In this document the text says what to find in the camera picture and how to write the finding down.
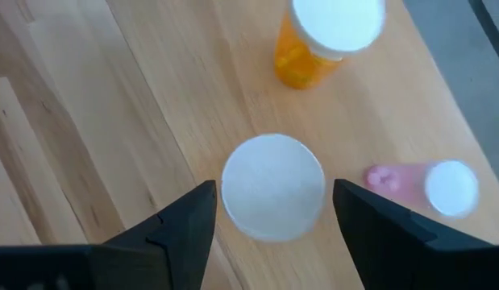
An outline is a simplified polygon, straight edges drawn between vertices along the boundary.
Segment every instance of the white lid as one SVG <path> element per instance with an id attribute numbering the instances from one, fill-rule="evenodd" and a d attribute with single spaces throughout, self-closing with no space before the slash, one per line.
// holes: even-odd
<path id="1" fill-rule="evenodd" d="M 381 33 L 384 0 L 290 0 L 290 18 L 310 50 L 330 60 L 368 47 Z"/>
<path id="2" fill-rule="evenodd" d="M 325 179 L 302 143 L 285 135 L 261 135 L 231 154 L 221 191 L 227 213 L 242 232 L 284 242 L 304 234 L 318 219 Z"/>
<path id="3" fill-rule="evenodd" d="M 443 161 L 428 172 L 425 194 L 441 214 L 463 217 L 476 207 L 478 180 L 466 164 L 456 160 Z"/>

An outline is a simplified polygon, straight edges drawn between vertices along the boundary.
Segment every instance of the white round cap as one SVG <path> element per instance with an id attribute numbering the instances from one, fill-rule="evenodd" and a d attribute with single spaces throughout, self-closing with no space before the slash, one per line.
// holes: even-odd
<path id="1" fill-rule="evenodd" d="M 289 136 L 242 143 L 222 172 L 222 201 L 235 225 L 266 242 L 298 238 L 321 213 L 325 179 L 314 154 Z"/>
<path id="2" fill-rule="evenodd" d="M 478 180 L 473 170 L 456 161 L 443 161 L 425 179 L 425 194 L 432 206 L 449 217 L 463 217 L 478 203 Z"/>
<path id="3" fill-rule="evenodd" d="M 330 60 L 368 47 L 385 21 L 384 0 L 290 0 L 289 9 L 310 50 Z"/>

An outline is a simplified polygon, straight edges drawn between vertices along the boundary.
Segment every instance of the wood grain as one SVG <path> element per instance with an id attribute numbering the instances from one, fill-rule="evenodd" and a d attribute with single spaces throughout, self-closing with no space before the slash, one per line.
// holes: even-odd
<path id="1" fill-rule="evenodd" d="M 462 159 L 480 179 L 477 211 L 416 210 L 499 243 L 497 179 L 405 7 L 388 5 L 371 48 L 297 91 L 272 70 L 285 0 L 0 0 L 0 202 L 19 208 L 0 243 L 101 242 L 218 180 L 268 132 L 307 145 L 329 184 L 361 184 L 377 163 Z M 292 242 L 248 238 L 220 204 L 217 219 L 204 289 L 362 288 L 330 193 Z"/>

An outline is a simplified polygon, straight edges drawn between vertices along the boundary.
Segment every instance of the white cylinder top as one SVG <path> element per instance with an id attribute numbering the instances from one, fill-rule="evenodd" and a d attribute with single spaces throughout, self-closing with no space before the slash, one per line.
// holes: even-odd
<path id="1" fill-rule="evenodd" d="M 239 230 L 262 241 L 284 242 L 317 221 L 325 179 L 314 154 L 302 143 L 285 135 L 261 135 L 231 154 L 221 192 Z"/>
<path id="2" fill-rule="evenodd" d="M 435 165 L 425 179 L 425 194 L 441 214 L 461 218 L 478 203 L 478 179 L 473 170 L 460 161 L 448 160 Z"/>
<path id="3" fill-rule="evenodd" d="M 289 9 L 298 35 L 329 60 L 368 47 L 385 21 L 384 0 L 290 0 Z"/>

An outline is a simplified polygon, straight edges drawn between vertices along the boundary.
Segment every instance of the gray floor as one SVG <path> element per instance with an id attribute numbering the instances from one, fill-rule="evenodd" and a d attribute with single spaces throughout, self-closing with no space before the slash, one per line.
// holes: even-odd
<path id="1" fill-rule="evenodd" d="M 404 2 L 499 179 L 499 0 Z"/>

